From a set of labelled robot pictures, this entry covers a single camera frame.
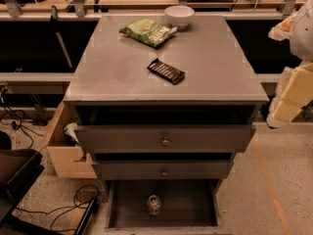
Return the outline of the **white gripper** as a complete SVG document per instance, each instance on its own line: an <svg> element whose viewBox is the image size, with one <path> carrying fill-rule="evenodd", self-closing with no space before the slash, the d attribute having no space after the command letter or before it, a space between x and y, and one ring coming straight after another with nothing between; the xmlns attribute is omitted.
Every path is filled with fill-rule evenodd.
<svg viewBox="0 0 313 235"><path fill-rule="evenodd" d="M291 53L302 61L313 62L313 0L272 27L268 37L290 41ZM285 67L276 87L266 122L270 127L291 123L313 100L313 64L303 63L295 69Z"/></svg>

